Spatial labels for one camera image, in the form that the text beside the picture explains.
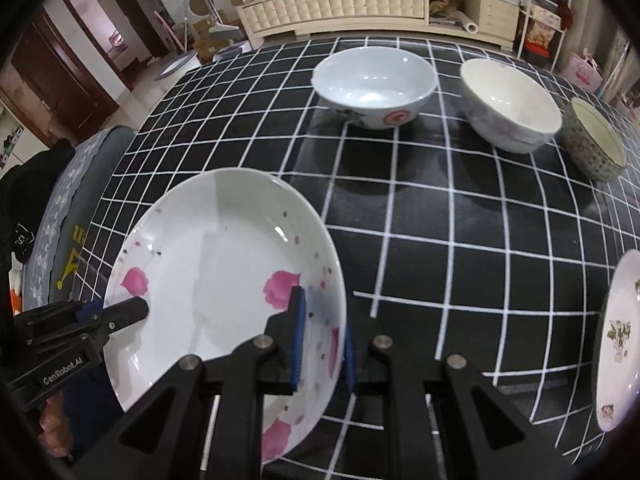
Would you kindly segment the person's left hand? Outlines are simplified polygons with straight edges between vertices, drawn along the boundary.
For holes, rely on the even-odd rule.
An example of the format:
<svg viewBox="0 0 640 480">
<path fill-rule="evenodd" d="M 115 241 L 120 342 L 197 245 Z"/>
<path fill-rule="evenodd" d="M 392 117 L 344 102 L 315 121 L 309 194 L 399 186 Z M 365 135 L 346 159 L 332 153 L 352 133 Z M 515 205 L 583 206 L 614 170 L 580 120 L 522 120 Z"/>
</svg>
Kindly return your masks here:
<svg viewBox="0 0 640 480">
<path fill-rule="evenodd" d="M 55 458 L 69 456 L 73 448 L 74 436 L 70 432 L 70 423 L 64 414 L 61 391 L 43 403 L 39 425 L 41 432 L 38 440 L 42 447 Z"/>
</svg>

